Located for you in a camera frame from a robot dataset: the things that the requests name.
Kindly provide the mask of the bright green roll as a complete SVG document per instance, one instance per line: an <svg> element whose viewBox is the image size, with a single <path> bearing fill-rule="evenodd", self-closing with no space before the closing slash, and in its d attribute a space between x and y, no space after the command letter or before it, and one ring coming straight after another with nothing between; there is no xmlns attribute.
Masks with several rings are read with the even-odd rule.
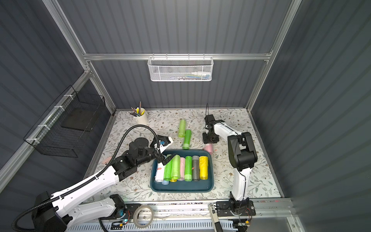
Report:
<svg viewBox="0 0 371 232"><path fill-rule="evenodd" d="M165 165L164 170L164 181L170 181L172 179L172 160Z"/></svg>
<svg viewBox="0 0 371 232"><path fill-rule="evenodd" d="M186 130L185 136L184 136L184 143L183 143L183 149L188 150L190 149L190 141L191 141L192 131Z"/></svg>

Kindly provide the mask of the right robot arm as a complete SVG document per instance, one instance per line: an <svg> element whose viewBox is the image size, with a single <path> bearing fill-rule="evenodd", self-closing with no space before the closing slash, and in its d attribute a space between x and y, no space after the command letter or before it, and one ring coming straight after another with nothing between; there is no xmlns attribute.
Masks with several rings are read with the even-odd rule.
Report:
<svg viewBox="0 0 371 232"><path fill-rule="evenodd" d="M229 161L234 168L227 209L235 215L246 213L249 217L254 216L256 213L248 196L248 185L258 156L251 133L240 132L225 121L216 120L213 115L207 115L204 120L208 132L203 133L203 142L216 144L220 138L227 141Z"/></svg>

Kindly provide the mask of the white roll with red label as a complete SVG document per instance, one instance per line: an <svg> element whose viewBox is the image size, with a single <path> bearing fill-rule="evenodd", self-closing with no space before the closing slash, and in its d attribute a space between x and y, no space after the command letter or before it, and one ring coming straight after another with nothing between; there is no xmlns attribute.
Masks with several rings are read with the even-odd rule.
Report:
<svg viewBox="0 0 371 232"><path fill-rule="evenodd" d="M161 183L164 181L165 166L162 163L157 164L157 170L155 174L155 182Z"/></svg>

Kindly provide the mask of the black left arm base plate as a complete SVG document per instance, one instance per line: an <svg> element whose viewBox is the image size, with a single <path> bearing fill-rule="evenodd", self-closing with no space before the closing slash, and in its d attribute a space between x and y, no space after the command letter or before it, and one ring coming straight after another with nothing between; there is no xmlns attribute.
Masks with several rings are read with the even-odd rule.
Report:
<svg viewBox="0 0 371 232"><path fill-rule="evenodd" d="M125 204L115 209L111 218L113 219L129 219L133 216L134 212L141 206L141 204Z"/></svg>

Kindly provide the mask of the light green roll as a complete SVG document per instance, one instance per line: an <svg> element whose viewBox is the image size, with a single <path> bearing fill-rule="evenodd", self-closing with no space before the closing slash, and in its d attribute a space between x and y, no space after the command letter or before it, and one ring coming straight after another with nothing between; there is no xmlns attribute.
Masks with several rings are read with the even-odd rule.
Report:
<svg viewBox="0 0 371 232"><path fill-rule="evenodd" d="M172 159L172 171L171 171L172 180L178 180L180 178L181 176L180 166L181 166L181 157L179 155L175 155Z"/></svg>

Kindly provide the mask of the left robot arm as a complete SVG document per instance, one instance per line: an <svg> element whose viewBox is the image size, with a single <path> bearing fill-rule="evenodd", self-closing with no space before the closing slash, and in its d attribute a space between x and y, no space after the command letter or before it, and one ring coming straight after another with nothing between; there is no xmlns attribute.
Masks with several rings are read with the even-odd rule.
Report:
<svg viewBox="0 0 371 232"><path fill-rule="evenodd" d="M160 136L159 145L140 137L129 144L129 149L115 158L105 170L93 174L64 190L37 196L36 204L44 204L32 212L31 218L37 232L64 232L68 228L93 219L122 219L129 210L118 194L95 203L84 201L101 190L125 180L137 172L138 167L152 160L168 162L163 152L173 144L171 137Z"/></svg>

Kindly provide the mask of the pink trash bag roll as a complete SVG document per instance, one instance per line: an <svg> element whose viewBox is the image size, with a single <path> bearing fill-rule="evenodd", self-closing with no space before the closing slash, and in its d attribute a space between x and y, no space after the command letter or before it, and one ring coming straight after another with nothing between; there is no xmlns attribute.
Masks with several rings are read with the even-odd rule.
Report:
<svg viewBox="0 0 371 232"><path fill-rule="evenodd" d="M180 177L178 178L178 181L184 181L185 179L185 160L184 157L180 158Z"/></svg>
<svg viewBox="0 0 371 232"><path fill-rule="evenodd" d="M210 155L213 154L213 145L212 144L206 144L205 147L204 147L204 150L207 151Z"/></svg>

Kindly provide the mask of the dark grey trash bag roll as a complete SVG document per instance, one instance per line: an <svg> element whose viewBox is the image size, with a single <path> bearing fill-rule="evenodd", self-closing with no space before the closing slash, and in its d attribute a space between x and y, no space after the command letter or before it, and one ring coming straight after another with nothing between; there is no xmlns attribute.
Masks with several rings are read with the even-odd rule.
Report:
<svg viewBox="0 0 371 232"><path fill-rule="evenodd" d="M199 181L200 180L200 164L199 164L200 157L193 156L192 157L192 180Z"/></svg>

